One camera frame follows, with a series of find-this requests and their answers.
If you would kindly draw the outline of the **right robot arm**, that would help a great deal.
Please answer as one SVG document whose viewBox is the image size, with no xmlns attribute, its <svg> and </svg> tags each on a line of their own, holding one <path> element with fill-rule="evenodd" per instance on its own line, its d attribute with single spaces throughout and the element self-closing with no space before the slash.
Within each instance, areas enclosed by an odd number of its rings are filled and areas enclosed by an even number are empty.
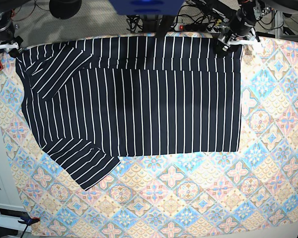
<svg viewBox="0 0 298 238">
<path fill-rule="evenodd" d="M 16 58 L 21 51 L 23 39 L 15 36 L 15 27 L 11 18 L 12 11 L 0 13 L 0 53 L 6 52 Z"/>
</svg>

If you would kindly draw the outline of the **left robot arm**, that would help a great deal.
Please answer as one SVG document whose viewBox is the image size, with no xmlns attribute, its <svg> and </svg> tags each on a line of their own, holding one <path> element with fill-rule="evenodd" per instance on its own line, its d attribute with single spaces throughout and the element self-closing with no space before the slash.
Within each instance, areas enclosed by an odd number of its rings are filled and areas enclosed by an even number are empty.
<svg viewBox="0 0 298 238">
<path fill-rule="evenodd" d="M 235 51 L 238 45 L 254 45 L 260 42 L 255 25 L 272 11 L 272 8 L 261 0 L 240 0 L 238 4 L 240 9 L 220 24 L 220 35 L 214 44 L 214 51 L 220 58 Z"/>
</svg>

